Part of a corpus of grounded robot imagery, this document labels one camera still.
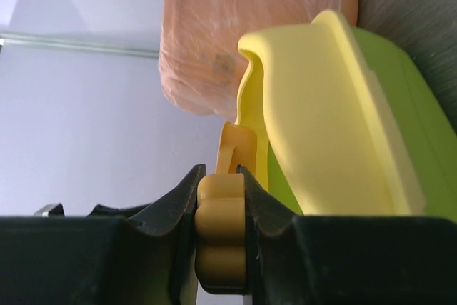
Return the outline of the orange litter scoop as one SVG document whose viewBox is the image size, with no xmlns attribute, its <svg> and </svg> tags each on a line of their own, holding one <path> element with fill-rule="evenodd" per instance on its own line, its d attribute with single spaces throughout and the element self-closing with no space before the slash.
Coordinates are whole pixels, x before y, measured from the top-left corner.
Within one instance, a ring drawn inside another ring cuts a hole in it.
<svg viewBox="0 0 457 305">
<path fill-rule="evenodd" d="M 256 171 L 257 137 L 245 126 L 223 125 L 216 171 L 197 186 L 195 270 L 211 294 L 243 294 L 246 289 L 245 178 Z"/>
</svg>

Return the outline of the yellow green litter box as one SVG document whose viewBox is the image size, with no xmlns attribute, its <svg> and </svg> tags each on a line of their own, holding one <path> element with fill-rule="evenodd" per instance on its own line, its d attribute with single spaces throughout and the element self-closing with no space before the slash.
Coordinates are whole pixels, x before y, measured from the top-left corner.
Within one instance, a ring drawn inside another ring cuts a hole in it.
<svg viewBox="0 0 457 305">
<path fill-rule="evenodd" d="M 256 178 L 304 214 L 456 219 L 456 133 L 409 55 L 336 11 L 243 35 Z"/>
</svg>

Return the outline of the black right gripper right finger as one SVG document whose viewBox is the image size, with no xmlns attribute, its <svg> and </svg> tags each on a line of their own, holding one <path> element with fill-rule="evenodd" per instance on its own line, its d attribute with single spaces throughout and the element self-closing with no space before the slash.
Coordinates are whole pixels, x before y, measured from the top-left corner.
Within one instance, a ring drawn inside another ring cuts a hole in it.
<svg viewBox="0 0 457 305">
<path fill-rule="evenodd" d="M 456 224 L 429 216 L 300 216 L 244 167 L 245 304 L 454 304 Z"/>
</svg>

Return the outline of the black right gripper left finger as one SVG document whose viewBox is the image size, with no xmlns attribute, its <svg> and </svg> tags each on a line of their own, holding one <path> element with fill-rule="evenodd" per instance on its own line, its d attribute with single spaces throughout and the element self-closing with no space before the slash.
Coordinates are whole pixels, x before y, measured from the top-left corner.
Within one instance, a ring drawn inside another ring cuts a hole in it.
<svg viewBox="0 0 457 305">
<path fill-rule="evenodd" d="M 195 165 L 167 194 L 65 216 L 60 204 L 1 218 L 3 304 L 195 304 Z"/>
</svg>

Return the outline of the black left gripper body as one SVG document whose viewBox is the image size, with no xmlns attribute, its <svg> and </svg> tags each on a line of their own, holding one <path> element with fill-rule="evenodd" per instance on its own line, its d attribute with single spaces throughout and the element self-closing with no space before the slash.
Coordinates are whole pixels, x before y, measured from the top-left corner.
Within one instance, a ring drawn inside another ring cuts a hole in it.
<svg viewBox="0 0 457 305">
<path fill-rule="evenodd" d="M 88 216 L 133 216 L 142 211 L 148 204 L 115 209 L 97 204 Z M 65 216 L 64 207 L 61 203 L 47 204 L 34 213 L 34 216 Z"/>
</svg>

